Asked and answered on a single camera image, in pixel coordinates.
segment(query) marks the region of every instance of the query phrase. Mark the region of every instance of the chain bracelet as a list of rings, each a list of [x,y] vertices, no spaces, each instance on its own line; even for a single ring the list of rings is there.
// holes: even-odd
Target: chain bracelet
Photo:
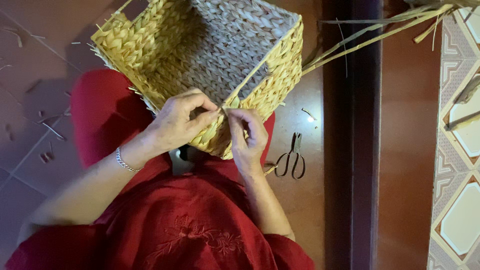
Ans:
[[[136,170],[136,169],[133,169],[132,167],[128,166],[127,164],[125,164],[125,162],[123,162],[123,160],[121,159],[121,156],[120,156],[120,147],[117,148],[117,162],[120,164],[120,166],[126,168],[127,170],[129,170],[131,172],[138,172],[139,170],[143,169],[143,167],[141,167],[138,170]]]

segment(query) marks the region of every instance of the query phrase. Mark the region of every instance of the wrist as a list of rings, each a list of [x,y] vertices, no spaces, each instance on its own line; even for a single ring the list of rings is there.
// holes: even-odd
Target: wrist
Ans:
[[[264,171],[262,170],[262,165],[260,162],[255,162],[249,166],[244,166],[244,169],[239,170],[239,172],[246,181],[264,175]]]
[[[120,156],[133,169],[142,168],[150,159],[160,155],[142,134],[120,147]]]

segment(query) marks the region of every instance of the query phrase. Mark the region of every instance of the brown tile floor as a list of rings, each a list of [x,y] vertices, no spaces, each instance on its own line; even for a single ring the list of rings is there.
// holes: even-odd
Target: brown tile floor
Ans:
[[[316,46],[316,19],[319,3],[270,0],[304,20],[306,58]],[[70,91],[76,78],[85,71],[104,68],[103,62],[86,45],[100,24],[109,18],[124,0],[5,0],[0,3],[0,26],[18,29],[23,48],[16,37],[0,31],[0,125],[4,133],[9,125],[13,140],[0,135],[0,265],[15,248],[22,220],[82,169],[73,144],[72,124],[68,117],[50,124],[68,140],[61,142],[46,127],[35,124],[44,116],[68,110]],[[126,10],[134,17],[146,5],[134,1]],[[43,36],[45,39],[30,36]],[[323,107],[322,72],[305,76],[276,110],[276,126],[267,157],[276,161],[289,150],[293,132],[303,133],[301,152],[307,162],[304,178],[291,176],[267,178],[287,213],[298,243],[314,259],[317,268],[324,266],[324,190],[323,190]],[[307,121],[307,108],[318,121]],[[43,164],[39,153],[52,143],[55,160]]]

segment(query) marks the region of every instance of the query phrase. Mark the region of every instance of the red garment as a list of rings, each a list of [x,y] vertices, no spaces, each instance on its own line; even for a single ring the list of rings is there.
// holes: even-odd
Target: red garment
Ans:
[[[83,75],[73,91],[76,143],[85,166],[151,122],[128,85],[120,73],[102,70]],[[270,137],[274,122],[274,115],[265,122]],[[298,244],[263,235],[253,224],[232,160],[208,156],[183,176],[172,176],[170,165],[165,154],[149,161],[94,224],[40,230],[20,244],[6,268],[314,269]]]

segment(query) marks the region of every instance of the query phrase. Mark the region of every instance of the old scissors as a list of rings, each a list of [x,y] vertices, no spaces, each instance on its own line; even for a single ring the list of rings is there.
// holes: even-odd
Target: old scissors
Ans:
[[[301,142],[301,133],[294,133],[292,138],[292,149],[290,150],[290,152],[281,155],[276,162],[276,167],[275,167],[276,176],[284,177],[285,175],[287,175],[290,156],[292,154],[297,154],[297,157],[295,158],[295,163],[293,164],[293,168],[292,168],[292,177],[293,179],[297,179],[297,180],[303,177],[303,175],[305,174],[305,159],[303,158],[302,155],[300,155],[300,142]],[[277,167],[284,156],[287,156],[287,164],[285,165],[285,171],[283,172],[283,174],[278,174]],[[301,175],[299,177],[296,177],[295,170],[297,168],[297,163],[299,162],[299,158],[301,158],[303,161],[303,170],[301,172]]]

